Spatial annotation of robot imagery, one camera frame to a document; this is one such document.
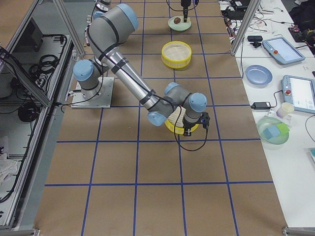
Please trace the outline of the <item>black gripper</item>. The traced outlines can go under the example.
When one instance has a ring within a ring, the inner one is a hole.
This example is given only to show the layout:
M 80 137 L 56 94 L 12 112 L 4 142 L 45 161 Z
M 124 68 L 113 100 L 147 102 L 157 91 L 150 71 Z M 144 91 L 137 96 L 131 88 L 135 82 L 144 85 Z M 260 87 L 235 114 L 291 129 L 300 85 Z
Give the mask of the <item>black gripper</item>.
M 189 6 L 190 6 L 190 0 L 181 0 L 181 7 L 183 7 L 183 23 L 187 23 Z
M 187 121 L 186 118 L 183 118 L 184 136 L 191 136 L 192 132 L 197 129 L 199 124 L 201 124 L 201 121 L 199 119 L 195 122 L 190 122 Z

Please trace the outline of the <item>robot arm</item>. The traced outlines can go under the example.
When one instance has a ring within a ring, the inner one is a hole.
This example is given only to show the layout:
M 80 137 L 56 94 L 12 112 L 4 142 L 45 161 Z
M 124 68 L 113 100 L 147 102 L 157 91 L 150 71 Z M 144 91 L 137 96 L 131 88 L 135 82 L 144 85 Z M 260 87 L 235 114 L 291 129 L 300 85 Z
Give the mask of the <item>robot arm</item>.
M 180 21 L 180 23 L 188 23 L 189 22 L 188 12 L 195 9 L 199 4 L 199 1 L 195 0 L 194 1 L 194 7 L 189 8 L 191 6 L 191 1 L 190 0 L 181 0 L 180 5 L 181 5 L 182 9 L 176 10 L 176 9 L 171 7 L 168 0 L 166 0 L 165 2 L 168 5 L 169 9 L 176 11 L 176 12 L 182 12 L 183 13 L 183 19 Z M 96 10 L 93 10 L 93 13 L 96 13 L 96 12 L 105 13 L 105 12 L 110 10 L 110 5 L 111 5 L 111 0 L 95 0 L 94 6 L 95 6 Z
M 177 107 L 185 109 L 184 136 L 190 136 L 197 124 L 209 128 L 210 117 L 205 112 L 207 98 L 202 93 L 191 93 L 180 84 L 171 82 L 160 97 L 151 89 L 126 57 L 119 46 L 138 28 L 133 9 L 121 3 L 95 18 L 86 28 L 87 39 L 94 54 L 93 59 L 75 63 L 73 74 L 82 92 L 100 89 L 99 78 L 111 70 L 148 110 L 148 120 L 155 126 L 163 125 Z

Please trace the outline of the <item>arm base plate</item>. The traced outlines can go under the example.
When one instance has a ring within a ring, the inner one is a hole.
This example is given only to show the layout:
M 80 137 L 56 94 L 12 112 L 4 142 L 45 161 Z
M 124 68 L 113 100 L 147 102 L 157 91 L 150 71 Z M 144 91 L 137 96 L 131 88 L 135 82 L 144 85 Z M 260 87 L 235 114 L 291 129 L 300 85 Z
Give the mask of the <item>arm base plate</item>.
M 74 109 L 109 109 L 111 106 L 114 86 L 113 77 L 98 77 L 98 85 L 92 90 L 81 88 L 81 82 L 77 82 L 71 107 Z

